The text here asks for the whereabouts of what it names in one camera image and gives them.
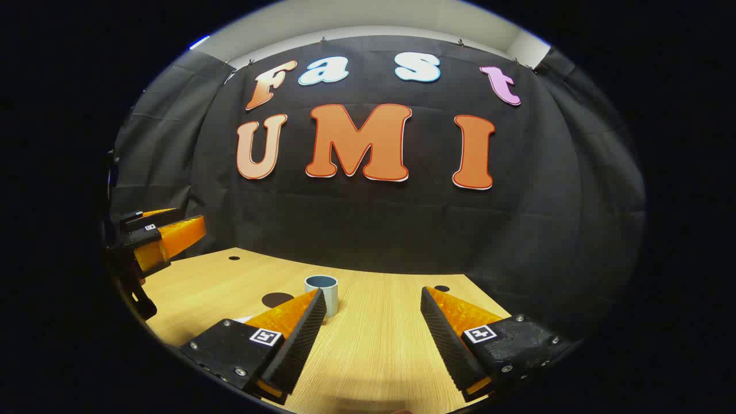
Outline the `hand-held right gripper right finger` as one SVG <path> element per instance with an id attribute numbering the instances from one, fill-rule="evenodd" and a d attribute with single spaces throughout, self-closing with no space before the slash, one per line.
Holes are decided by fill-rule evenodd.
<path id="1" fill-rule="evenodd" d="M 527 315 L 502 317 L 431 286 L 421 289 L 420 311 L 466 403 L 522 388 L 574 346 Z"/>

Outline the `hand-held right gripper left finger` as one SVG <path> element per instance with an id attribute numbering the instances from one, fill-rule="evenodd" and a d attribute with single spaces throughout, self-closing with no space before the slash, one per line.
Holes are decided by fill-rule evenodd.
<path id="1" fill-rule="evenodd" d="M 181 354 L 221 382 L 283 405 L 326 312 L 323 291 L 313 289 L 245 323 L 225 318 L 181 345 Z"/>

